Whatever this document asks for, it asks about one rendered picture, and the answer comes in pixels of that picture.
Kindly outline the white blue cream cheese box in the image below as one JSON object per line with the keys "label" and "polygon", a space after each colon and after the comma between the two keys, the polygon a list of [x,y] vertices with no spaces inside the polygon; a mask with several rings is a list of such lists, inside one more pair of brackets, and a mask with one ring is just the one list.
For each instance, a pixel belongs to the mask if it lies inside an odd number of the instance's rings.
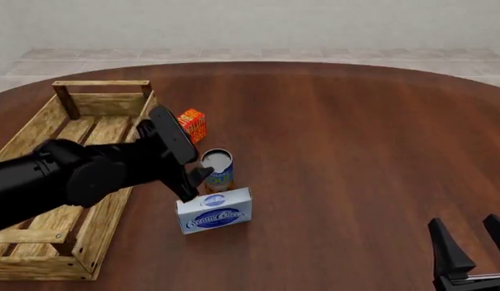
{"label": "white blue cream cheese box", "polygon": [[234,225],[251,220],[253,199],[249,188],[176,201],[176,215],[183,234]]}

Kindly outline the wooden slat tray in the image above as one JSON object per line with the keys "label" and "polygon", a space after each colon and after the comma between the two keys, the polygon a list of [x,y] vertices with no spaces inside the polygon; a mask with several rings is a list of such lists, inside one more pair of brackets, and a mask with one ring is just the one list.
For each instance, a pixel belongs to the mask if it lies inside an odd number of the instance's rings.
{"label": "wooden slat tray", "polygon": [[[117,81],[57,81],[54,96],[0,150],[0,162],[28,154],[49,137],[82,145],[131,142],[137,123],[156,106],[147,81],[140,91]],[[116,232],[130,188],[86,210],[62,206],[0,231],[0,280],[95,280]]]}

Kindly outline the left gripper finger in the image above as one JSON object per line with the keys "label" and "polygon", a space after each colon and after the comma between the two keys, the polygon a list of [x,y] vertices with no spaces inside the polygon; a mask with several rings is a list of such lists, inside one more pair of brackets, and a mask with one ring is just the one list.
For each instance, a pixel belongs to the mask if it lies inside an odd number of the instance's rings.
{"label": "left gripper finger", "polygon": [[183,203],[187,203],[199,195],[197,188],[179,188],[174,192]]}
{"label": "left gripper finger", "polygon": [[196,167],[191,171],[191,185],[200,186],[212,173],[212,167]]}

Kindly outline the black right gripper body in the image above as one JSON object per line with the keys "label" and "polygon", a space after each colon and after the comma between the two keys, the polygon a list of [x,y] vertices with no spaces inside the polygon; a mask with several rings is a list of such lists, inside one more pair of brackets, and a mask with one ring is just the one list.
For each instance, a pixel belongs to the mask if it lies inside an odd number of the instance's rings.
{"label": "black right gripper body", "polygon": [[451,279],[446,274],[433,271],[435,291],[500,291],[500,273],[469,276]]}

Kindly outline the orange printed food box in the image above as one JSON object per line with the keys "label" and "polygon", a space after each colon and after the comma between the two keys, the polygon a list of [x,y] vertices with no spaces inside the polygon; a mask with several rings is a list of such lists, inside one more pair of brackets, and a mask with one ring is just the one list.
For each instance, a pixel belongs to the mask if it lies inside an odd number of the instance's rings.
{"label": "orange printed food box", "polygon": [[178,122],[190,135],[192,143],[195,145],[207,135],[206,116],[202,112],[189,108],[178,116]]}

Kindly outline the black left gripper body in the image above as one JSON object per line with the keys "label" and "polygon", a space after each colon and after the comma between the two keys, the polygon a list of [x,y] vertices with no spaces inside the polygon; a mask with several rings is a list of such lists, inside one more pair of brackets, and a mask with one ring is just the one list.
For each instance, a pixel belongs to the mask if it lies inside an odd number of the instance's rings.
{"label": "black left gripper body", "polygon": [[160,180],[175,194],[197,194],[197,187],[189,181],[188,173],[170,151],[161,154]]}

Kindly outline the blue soup tin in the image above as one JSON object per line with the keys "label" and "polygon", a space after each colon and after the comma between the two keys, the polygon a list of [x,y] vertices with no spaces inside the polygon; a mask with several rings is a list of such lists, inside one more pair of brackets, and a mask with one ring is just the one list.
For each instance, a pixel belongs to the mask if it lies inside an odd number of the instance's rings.
{"label": "blue soup tin", "polygon": [[208,150],[201,157],[200,164],[203,168],[213,169],[212,174],[204,181],[207,194],[233,189],[233,155],[228,150]]}

